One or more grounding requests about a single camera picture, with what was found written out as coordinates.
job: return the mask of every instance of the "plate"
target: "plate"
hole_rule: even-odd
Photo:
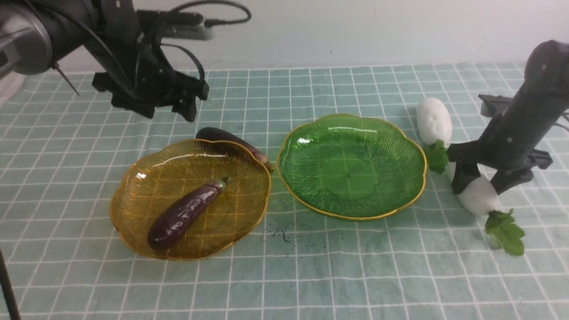
[[[308,208],[348,220],[372,220],[413,204],[424,190],[427,160],[393,124],[331,114],[285,139],[277,172]]]
[[[147,244],[154,220],[174,201],[211,179],[230,177],[224,192],[167,251]],[[123,242],[141,256],[195,260],[214,255],[246,236],[263,219],[271,178],[241,145],[191,139],[148,155],[128,169],[110,205]]]

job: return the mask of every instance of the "table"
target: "table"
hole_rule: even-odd
[[[132,163],[203,126],[274,161],[291,129],[330,113],[384,118],[418,141],[414,107],[437,97],[452,140],[470,141],[488,123],[477,95],[511,96],[522,75],[518,63],[210,71],[195,123],[112,108],[92,74],[69,76],[80,96],[56,73],[30,76],[0,107],[0,248],[23,319],[569,319],[569,134],[557,127],[538,146],[553,165],[500,196],[526,231],[521,258],[491,251],[484,221],[431,172],[412,207],[361,223],[309,211],[274,173],[263,222],[194,262],[135,256],[108,218]]]

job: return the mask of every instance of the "green leaf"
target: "green leaf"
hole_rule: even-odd
[[[525,246],[521,238],[526,233],[518,225],[512,217],[513,210],[509,212],[491,211],[486,220],[486,233],[490,235],[497,248],[503,248],[504,251],[512,256],[522,256]]]
[[[510,242],[504,243],[504,251],[512,256],[520,257],[523,256],[524,246],[520,239],[515,239]]]
[[[439,174],[444,173],[448,164],[447,149],[442,140],[437,140],[435,144],[426,146],[423,151],[427,157],[428,167]]]

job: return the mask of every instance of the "eggplant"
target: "eggplant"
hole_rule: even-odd
[[[202,139],[202,140],[208,140],[208,141],[231,141],[231,142],[239,143],[240,145],[245,147],[247,150],[249,150],[255,156],[255,158],[257,158],[259,161],[261,161],[261,163],[263,163],[263,165],[265,165],[265,167],[267,167],[269,172],[273,172],[273,170],[274,170],[273,164],[271,163],[271,161],[269,160],[269,158],[266,155],[261,153],[257,148],[250,145],[248,142],[244,141],[243,139],[240,139],[239,137],[236,137],[234,134],[227,132],[223,129],[214,128],[214,127],[210,127],[210,126],[201,128],[196,133],[196,139]]]
[[[148,232],[148,245],[153,250],[168,250],[178,243],[202,212],[223,192],[228,177],[210,180],[168,207]]]

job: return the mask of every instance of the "green plate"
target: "green plate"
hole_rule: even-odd
[[[288,134],[277,172],[308,208],[337,218],[371,220],[419,198],[427,160],[417,143],[387,121],[332,114]]]

